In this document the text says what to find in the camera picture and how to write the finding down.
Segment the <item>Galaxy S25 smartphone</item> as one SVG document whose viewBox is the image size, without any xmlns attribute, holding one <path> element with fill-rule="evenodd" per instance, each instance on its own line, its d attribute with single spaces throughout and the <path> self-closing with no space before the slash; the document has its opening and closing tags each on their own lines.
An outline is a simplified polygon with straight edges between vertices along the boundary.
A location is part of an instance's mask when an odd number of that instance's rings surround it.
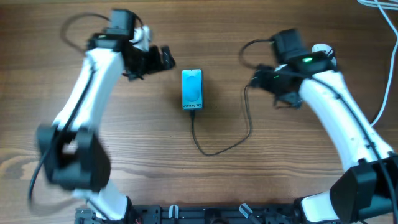
<svg viewBox="0 0 398 224">
<path fill-rule="evenodd" d="M 200 69 L 182 70 L 182 108 L 200 110 L 203 108 L 203 73 Z"/>
</svg>

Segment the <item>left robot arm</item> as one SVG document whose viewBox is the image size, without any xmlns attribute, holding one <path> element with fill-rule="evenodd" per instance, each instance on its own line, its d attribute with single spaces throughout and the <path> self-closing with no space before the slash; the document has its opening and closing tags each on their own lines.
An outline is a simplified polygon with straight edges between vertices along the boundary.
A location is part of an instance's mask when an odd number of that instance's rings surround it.
<svg viewBox="0 0 398 224">
<path fill-rule="evenodd" d="M 140 223 L 142 218 L 110 180 L 111 162 L 98 137 L 109 96 L 121 76 L 129 80 L 171 70 L 168 46 L 152 44 L 152 32 L 127 9 L 113 9 L 109 25 L 93 34 L 74 89 L 51 125 L 40 125 L 38 170 L 47 180 L 82 198 L 93 223 Z"/>
</svg>

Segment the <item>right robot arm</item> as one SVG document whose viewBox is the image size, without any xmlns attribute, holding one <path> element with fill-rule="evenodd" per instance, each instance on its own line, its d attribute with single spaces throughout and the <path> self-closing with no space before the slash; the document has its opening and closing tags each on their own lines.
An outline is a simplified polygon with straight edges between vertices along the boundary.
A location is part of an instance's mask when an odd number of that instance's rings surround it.
<svg viewBox="0 0 398 224">
<path fill-rule="evenodd" d="M 307 104 L 341 161 L 343 175 L 325 192 L 295 201 L 296 223 L 354 223 L 397 215 L 397 154 L 371 126 L 346 86 L 335 52 L 308 49 L 296 29 L 267 39 L 276 67 L 256 65 L 251 86 L 289 107 Z"/>
</svg>

